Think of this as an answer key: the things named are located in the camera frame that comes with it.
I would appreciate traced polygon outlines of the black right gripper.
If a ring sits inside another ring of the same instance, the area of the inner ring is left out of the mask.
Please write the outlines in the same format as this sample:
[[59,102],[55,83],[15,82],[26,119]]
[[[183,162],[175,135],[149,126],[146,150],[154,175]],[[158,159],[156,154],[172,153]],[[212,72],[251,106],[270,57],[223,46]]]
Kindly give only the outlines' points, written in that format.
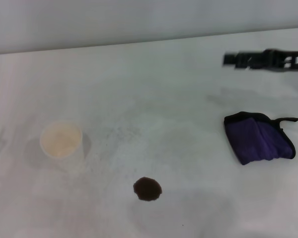
[[298,71],[298,51],[267,49],[263,54],[264,58],[262,52],[227,53],[223,56],[223,65],[235,65],[236,69]]

